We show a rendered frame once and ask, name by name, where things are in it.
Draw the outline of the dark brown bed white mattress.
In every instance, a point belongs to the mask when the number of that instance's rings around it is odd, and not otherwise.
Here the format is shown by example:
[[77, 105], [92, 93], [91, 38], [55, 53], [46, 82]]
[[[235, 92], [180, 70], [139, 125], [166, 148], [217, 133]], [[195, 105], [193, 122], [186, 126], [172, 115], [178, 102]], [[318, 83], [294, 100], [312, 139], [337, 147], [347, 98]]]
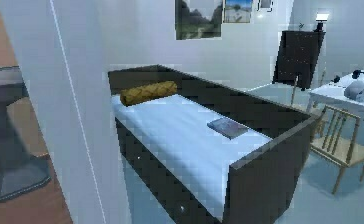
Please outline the dark brown bed white mattress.
[[[175, 224], [274, 224], [289, 208], [318, 118], [161, 65], [108, 74], [120, 151]], [[177, 93], [124, 106], [122, 90]], [[232, 140], [207, 126], [248, 128]]]

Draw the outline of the light wooden chair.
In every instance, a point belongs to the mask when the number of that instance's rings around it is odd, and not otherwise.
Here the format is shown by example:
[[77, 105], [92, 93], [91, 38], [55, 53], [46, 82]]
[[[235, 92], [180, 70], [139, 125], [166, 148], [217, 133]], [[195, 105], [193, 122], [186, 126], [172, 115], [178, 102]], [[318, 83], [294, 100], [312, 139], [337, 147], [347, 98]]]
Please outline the light wooden chair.
[[[354, 121], [352, 135], [350, 138], [344, 138], [342, 131], [349, 119]], [[338, 191], [347, 168], [362, 163], [359, 181], [364, 180], [364, 146], [356, 142], [360, 122], [359, 116], [344, 109], [325, 105], [321, 110], [318, 126], [313, 132], [310, 149], [339, 167], [339, 173], [332, 189], [333, 194]]]

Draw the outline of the yellow bolster pillow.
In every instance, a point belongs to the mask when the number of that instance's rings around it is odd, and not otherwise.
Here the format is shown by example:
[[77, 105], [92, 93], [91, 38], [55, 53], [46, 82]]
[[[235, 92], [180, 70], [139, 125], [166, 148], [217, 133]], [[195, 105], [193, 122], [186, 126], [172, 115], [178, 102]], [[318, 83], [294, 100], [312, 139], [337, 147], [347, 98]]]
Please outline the yellow bolster pillow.
[[164, 81], [122, 90], [120, 100], [124, 106], [132, 106], [177, 93], [174, 81]]

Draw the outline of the grey book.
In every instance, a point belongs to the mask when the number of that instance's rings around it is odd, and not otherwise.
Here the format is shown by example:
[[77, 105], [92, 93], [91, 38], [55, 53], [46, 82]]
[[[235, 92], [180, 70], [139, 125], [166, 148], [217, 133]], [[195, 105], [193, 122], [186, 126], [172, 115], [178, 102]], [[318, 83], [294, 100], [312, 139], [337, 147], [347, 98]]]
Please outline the grey book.
[[230, 140], [248, 131], [246, 126], [226, 117], [211, 121], [207, 126]]

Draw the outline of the dark brown tall cabinet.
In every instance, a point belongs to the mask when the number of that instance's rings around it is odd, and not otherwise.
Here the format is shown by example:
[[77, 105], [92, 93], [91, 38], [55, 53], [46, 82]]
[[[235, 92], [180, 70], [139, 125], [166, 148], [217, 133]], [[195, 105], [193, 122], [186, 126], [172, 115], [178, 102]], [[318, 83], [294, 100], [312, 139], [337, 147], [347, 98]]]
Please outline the dark brown tall cabinet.
[[272, 83], [309, 89], [324, 36], [323, 31], [283, 31]]

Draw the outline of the white table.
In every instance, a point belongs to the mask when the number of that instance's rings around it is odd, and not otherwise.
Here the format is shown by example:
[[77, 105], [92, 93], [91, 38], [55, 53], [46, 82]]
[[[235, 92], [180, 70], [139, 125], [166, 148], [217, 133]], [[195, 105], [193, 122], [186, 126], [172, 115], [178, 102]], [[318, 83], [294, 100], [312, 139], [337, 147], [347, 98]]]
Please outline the white table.
[[329, 83], [311, 90], [309, 92], [310, 98], [306, 111], [309, 112], [315, 104], [322, 103], [339, 109], [346, 109], [352, 114], [364, 115], [364, 102], [356, 102], [344, 96], [344, 90], [353, 81], [359, 80], [364, 82], [364, 70], [362, 70], [362, 72], [363, 73], [357, 79], [353, 79], [353, 73], [350, 73], [340, 77], [338, 83], [334, 83], [332, 80]]

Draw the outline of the black lamp white shade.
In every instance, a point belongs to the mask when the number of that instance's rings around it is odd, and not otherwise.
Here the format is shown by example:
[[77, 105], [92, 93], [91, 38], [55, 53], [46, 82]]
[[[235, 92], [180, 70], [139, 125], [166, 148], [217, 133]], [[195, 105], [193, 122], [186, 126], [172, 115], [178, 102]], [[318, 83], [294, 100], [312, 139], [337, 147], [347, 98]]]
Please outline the black lamp white shade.
[[315, 32], [322, 32], [323, 31], [323, 25], [328, 20], [329, 13], [318, 13], [316, 15], [315, 21], [317, 22]]

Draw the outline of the grey rounded object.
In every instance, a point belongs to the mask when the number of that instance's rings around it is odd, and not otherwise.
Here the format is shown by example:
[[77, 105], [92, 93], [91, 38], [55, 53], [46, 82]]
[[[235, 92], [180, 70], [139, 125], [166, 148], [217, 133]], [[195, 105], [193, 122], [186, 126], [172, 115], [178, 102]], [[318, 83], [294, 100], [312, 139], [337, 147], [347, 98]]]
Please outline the grey rounded object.
[[344, 90], [344, 96], [356, 102], [364, 102], [364, 82], [353, 81]]

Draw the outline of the large landscape wall picture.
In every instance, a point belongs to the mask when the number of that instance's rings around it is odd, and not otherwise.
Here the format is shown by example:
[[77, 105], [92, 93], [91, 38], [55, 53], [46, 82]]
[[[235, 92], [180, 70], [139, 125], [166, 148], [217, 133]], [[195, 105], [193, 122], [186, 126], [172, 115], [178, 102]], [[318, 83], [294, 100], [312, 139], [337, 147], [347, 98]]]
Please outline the large landscape wall picture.
[[223, 0], [175, 0], [177, 40], [219, 38]]

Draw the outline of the small blue sky wall picture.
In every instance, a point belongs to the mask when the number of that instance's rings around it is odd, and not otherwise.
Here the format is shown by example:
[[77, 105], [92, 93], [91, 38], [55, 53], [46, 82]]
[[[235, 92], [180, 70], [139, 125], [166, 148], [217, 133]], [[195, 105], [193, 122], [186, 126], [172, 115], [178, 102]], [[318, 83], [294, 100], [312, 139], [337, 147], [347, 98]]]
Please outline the small blue sky wall picture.
[[225, 0], [225, 23], [249, 23], [253, 0]]

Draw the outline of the small white framed wall picture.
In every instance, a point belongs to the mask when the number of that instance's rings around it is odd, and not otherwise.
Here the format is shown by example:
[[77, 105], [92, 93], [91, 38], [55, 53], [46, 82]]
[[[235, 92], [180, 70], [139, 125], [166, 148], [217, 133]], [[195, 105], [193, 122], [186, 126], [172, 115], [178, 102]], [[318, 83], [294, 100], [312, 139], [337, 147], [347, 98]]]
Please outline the small white framed wall picture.
[[258, 0], [257, 10], [262, 12], [272, 12], [273, 0]]

